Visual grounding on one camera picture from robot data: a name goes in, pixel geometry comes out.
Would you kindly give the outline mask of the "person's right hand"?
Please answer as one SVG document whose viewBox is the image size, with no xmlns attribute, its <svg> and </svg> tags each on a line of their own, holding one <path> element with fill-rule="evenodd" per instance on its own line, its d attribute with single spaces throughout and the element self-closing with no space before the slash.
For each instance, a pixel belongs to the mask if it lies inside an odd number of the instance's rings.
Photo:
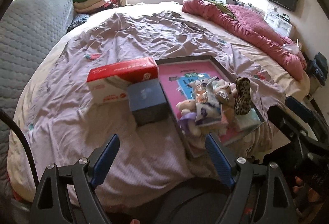
<svg viewBox="0 0 329 224">
<path fill-rule="evenodd" d="M 294 204 L 299 217 L 302 219 L 315 218 L 325 199 L 299 177 L 295 177 L 293 193 L 295 194 Z"/>
</svg>

